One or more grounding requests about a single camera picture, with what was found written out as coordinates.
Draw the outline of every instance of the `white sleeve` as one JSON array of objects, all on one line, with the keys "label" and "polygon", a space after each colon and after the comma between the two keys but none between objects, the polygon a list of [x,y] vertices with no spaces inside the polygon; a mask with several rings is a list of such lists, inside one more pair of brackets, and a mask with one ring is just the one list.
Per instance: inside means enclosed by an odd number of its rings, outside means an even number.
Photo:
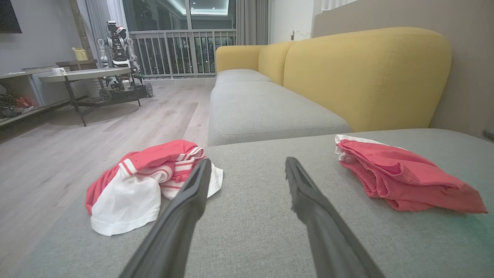
[{"label": "white sleeve", "polygon": [[124,171],[119,168],[91,209],[91,227],[99,234],[129,232],[158,218],[158,181],[142,176],[128,178]]}]

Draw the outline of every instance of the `gray upholstery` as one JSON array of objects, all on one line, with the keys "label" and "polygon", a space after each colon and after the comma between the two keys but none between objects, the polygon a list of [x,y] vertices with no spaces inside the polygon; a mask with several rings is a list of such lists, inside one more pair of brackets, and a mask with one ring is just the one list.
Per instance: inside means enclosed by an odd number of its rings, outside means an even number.
[{"label": "gray upholstery", "polygon": [[208,144],[351,132],[338,115],[272,82],[216,85],[211,93]]},{"label": "gray upholstery", "polygon": [[224,70],[216,75],[216,85],[244,81],[271,81],[271,79],[255,70],[249,69]]},{"label": "gray upholstery", "polygon": [[[435,129],[353,135],[430,159],[476,188],[494,212],[494,144]],[[365,195],[338,163],[334,147],[329,135],[208,148],[208,157],[225,170],[224,182],[197,223],[185,277],[316,276],[306,228],[290,210],[287,156],[298,158],[387,277],[492,277],[492,213],[394,211]],[[98,235],[89,226],[81,196],[21,264],[19,277],[116,277],[150,226],[113,237]]]}]

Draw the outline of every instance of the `red and white shirt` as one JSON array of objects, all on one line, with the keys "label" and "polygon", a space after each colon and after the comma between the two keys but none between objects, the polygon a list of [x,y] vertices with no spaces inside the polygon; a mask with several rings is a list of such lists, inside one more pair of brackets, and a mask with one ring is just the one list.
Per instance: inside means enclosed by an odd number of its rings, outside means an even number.
[{"label": "red and white shirt", "polygon": [[[91,227],[102,235],[129,232],[157,219],[161,194],[175,198],[197,163],[203,148],[175,140],[131,152],[104,172],[87,190],[86,209]],[[218,192],[223,170],[211,164],[207,196]]]}]

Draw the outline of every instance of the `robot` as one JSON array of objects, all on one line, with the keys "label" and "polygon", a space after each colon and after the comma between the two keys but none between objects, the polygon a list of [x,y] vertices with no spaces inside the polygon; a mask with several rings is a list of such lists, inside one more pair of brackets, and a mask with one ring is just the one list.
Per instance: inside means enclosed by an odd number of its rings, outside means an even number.
[{"label": "robot", "polygon": [[[142,83],[141,67],[137,63],[133,39],[127,38],[125,28],[117,26],[116,21],[108,21],[107,25],[109,34],[106,41],[98,39],[96,42],[103,68],[109,68],[109,59],[106,55],[107,49],[109,49],[114,67],[128,67],[132,71],[129,74],[115,76],[114,80],[110,76],[105,77],[106,87],[99,92],[101,99],[108,102],[129,97],[152,97],[153,87],[151,84],[144,85]],[[136,79],[140,81],[139,85],[135,83]]]}]

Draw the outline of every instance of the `baseboard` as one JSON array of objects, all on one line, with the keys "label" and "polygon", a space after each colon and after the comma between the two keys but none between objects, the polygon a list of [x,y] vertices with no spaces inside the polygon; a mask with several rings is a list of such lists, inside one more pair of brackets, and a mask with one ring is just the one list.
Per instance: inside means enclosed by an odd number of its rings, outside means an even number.
[{"label": "baseboard", "polygon": [[180,79],[146,79],[144,84],[150,83],[153,86],[196,86],[214,85],[216,77],[210,78],[180,78]]}]

